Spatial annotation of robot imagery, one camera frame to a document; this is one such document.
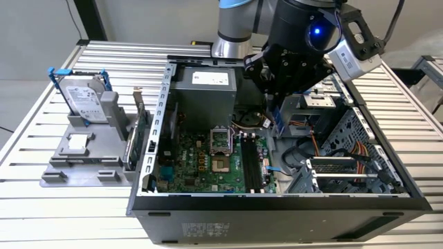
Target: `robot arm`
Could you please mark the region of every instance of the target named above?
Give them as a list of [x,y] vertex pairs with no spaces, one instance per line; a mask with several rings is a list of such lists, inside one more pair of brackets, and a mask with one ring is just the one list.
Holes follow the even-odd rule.
[[[258,9],[253,4],[254,2],[263,3],[263,1],[266,0],[243,1],[241,6]],[[271,111],[282,104],[287,95],[309,90],[334,71],[338,72],[343,81],[350,81],[381,65],[381,54],[391,36],[389,34],[393,34],[405,0],[401,0],[385,40],[373,35],[361,10],[346,2],[347,0],[278,1],[263,51],[245,57],[246,71],[259,90],[262,93],[274,95],[273,103],[269,106]],[[361,33],[353,32],[351,23],[357,23]],[[339,38],[333,47],[327,48],[337,28]],[[227,32],[226,30],[228,30],[226,25],[220,25],[219,36]],[[243,36],[246,36],[243,42],[246,42],[253,31],[242,30],[245,31]],[[327,63],[326,54],[330,55],[335,68]],[[265,66],[269,67],[267,74],[263,74]]]

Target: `blue clip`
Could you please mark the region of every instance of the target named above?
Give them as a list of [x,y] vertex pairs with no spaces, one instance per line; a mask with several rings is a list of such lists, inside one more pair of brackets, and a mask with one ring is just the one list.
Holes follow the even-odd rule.
[[281,168],[278,168],[278,167],[271,167],[271,166],[266,166],[266,169],[267,169],[267,170],[273,170],[273,171],[282,171]]
[[103,76],[103,79],[104,79],[104,89],[107,91],[112,91],[112,86],[111,86],[111,82],[110,82],[110,74],[104,69],[102,69],[100,75]]
[[55,73],[56,75],[62,75],[62,76],[68,76],[68,75],[71,75],[72,74],[72,69],[64,69],[64,68],[62,68],[62,69],[59,69],[58,71],[56,71],[56,73]]
[[56,80],[56,76],[54,75],[54,70],[55,70],[54,66],[48,68],[48,76],[50,76],[50,79],[51,79],[51,81],[54,83],[55,88],[58,90],[60,90],[60,85],[59,85],[59,82]]

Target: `metal panel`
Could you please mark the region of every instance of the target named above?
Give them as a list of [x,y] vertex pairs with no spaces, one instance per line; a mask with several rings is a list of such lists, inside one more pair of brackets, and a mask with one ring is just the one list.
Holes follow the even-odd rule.
[[[155,107],[167,54],[208,57],[210,47],[91,41],[87,47],[76,48],[64,66],[71,67],[72,62],[78,61],[75,64],[78,70],[98,71],[108,68],[112,85],[122,94],[123,108],[130,112],[135,110],[134,103],[128,99],[134,86],[143,87],[146,100],[154,101],[147,103],[147,109]],[[423,132],[425,127],[431,127],[426,131],[433,135],[401,133],[387,135],[387,138],[401,152],[401,159],[407,162],[409,172],[418,180],[417,184],[437,212],[422,216],[365,243],[243,244],[226,245],[224,248],[358,249],[365,246],[373,249],[386,247],[434,249],[443,247],[443,167],[438,162],[443,159],[441,155],[443,138],[437,131],[437,123],[422,110],[418,101],[409,96],[409,90],[402,88],[402,83],[390,74],[386,66],[377,68],[354,83],[358,89],[365,87],[363,91],[367,93],[363,94],[363,98],[371,112],[389,112],[387,115],[375,115],[386,133]],[[377,90],[389,91],[389,94],[381,94],[383,92],[375,92]],[[402,114],[393,118],[393,111],[414,111],[411,107],[422,116],[415,113],[414,116]],[[134,218],[126,217],[124,203],[131,191],[128,187],[48,189],[39,186],[38,180],[47,167],[47,158],[54,153],[52,148],[67,129],[66,114],[64,102],[50,85],[0,152],[0,158],[7,155],[0,167],[0,179],[6,180],[0,182],[0,201],[3,201],[0,217],[8,218],[0,219],[0,241],[16,241],[4,243],[3,248],[36,246],[55,248],[67,245],[72,248],[122,248],[128,244],[132,247],[148,248],[152,244],[140,224]],[[206,246],[206,248],[216,247],[219,245]]]

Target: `sticker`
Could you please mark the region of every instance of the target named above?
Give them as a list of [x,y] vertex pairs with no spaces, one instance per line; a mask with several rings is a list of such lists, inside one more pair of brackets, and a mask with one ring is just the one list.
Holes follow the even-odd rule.
[[230,223],[182,223],[186,237],[226,237]]
[[80,116],[90,122],[107,121],[95,90],[76,86],[68,86],[66,90]]
[[265,122],[263,122],[263,127],[270,128],[270,125],[271,125],[271,120],[266,119]]
[[230,85],[228,73],[194,72],[192,84],[198,85]]

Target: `floor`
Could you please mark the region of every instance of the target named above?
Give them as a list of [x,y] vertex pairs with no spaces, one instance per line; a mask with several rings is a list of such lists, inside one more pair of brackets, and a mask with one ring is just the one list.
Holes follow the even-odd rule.
[[[50,80],[0,80],[0,126],[15,130],[28,114]],[[0,129],[0,148],[11,132]]]

